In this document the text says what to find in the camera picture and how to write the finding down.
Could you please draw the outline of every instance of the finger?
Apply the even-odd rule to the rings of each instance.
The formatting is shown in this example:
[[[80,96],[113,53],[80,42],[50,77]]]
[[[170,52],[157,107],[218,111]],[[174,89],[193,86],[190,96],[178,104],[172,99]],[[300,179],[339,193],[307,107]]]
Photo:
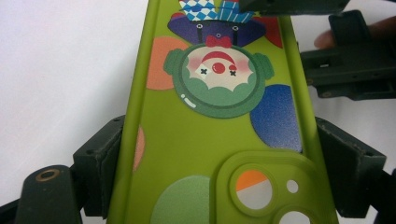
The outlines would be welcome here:
[[[326,31],[319,35],[314,42],[315,47],[318,49],[330,49],[335,47],[334,37],[332,36],[332,31]]]
[[[396,16],[369,25],[372,39],[382,40],[396,37]]]

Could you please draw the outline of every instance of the black mount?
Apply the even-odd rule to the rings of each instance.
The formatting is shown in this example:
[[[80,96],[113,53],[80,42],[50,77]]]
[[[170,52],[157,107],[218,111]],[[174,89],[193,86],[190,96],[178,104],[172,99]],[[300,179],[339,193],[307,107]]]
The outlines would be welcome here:
[[[307,84],[320,98],[396,98],[396,38],[372,40],[358,10],[329,21],[337,46],[301,53]]]
[[[339,13],[349,0],[239,0],[242,12],[260,11],[263,15],[329,15]]]
[[[375,224],[396,223],[396,170],[383,171],[387,157],[327,120],[317,118],[317,126],[340,216],[365,218],[372,205]]]
[[[0,207],[0,224],[79,224],[107,217],[124,116],[112,119],[73,155],[69,168],[54,165],[29,175],[21,198]]]

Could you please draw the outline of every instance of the phone case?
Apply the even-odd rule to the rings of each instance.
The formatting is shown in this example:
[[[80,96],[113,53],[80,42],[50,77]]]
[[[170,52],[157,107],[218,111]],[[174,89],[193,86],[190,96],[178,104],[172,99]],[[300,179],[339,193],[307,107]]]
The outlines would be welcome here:
[[[108,223],[338,223],[289,17],[151,0]]]

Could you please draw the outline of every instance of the clown eye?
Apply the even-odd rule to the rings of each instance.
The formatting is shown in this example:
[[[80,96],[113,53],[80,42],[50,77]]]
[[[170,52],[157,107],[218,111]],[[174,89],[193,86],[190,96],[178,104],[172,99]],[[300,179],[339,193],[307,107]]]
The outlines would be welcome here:
[[[206,67],[204,64],[201,64],[196,70],[195,73],[197,73],[198,75],[200,75],[203,79],[206,78],[207,75],[209,75],[210,73],[212,73],[212,71]]]
[[[212,69],[217,74],[222,74],[225,71],[225,66],[222,63],[214,63]]]

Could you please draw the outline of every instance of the pink cheek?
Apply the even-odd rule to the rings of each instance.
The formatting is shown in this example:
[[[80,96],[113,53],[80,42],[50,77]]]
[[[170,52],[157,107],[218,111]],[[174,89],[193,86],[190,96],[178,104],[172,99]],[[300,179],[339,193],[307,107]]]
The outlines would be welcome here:
[[[223,74],[225,71],[225,66],[222,63],[214,63],[212,70],[217,74]]]
[[[238,67],[238,72],[241,73],[248,73],[251,72],[250,68],[248,67],[248,61],[243,60],[236,63]]]
[[[192,69],[196,69],[201,65],[202,58],[200,57],[189,57],[189,65],[188,67]]]

